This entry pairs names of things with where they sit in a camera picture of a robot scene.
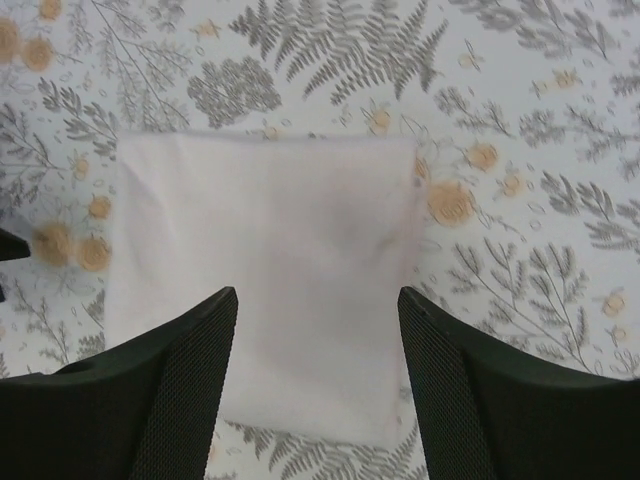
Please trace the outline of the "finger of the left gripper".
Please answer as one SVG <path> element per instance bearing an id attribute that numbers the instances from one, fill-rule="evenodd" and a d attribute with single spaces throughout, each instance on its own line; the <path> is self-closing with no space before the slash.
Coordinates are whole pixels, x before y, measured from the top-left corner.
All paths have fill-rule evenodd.
<path id="1" fill-rule="evenodd" d="M 22 238 L 0 230 L 0 261 L 12 261 L 29 257 L 29 245 Z"/>

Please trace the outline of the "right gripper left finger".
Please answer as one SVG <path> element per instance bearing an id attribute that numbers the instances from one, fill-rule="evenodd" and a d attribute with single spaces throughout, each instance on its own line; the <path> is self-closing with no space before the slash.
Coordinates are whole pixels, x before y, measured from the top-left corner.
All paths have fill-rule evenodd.
<path id="1" fill-rule="evenodd" d="M 237 311 L 225 287 L 55 373 L 2 380 L 2 478 L 203 478 Z"/>

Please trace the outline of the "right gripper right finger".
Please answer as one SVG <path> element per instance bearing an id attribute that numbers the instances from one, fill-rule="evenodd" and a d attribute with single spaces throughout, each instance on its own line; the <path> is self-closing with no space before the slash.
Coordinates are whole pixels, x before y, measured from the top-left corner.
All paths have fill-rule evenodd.
<path id="1" fill-rule="evenodd" d="M 638 478 L 637 380 L 527 354 L 412 287 L 398 314 L 430 478 Z"/>

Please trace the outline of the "white t shirt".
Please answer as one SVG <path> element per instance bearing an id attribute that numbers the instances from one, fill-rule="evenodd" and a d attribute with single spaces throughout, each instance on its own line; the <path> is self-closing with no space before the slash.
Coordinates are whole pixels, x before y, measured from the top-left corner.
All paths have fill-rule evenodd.
<path id="1" fill-rule="evenodd" d="M 121 135 L 107 345 L 231 286 L 239 307 L 223 419 L 393 446 L 396 302 L 423 213 L 415 160 L 402 138 Z"/>

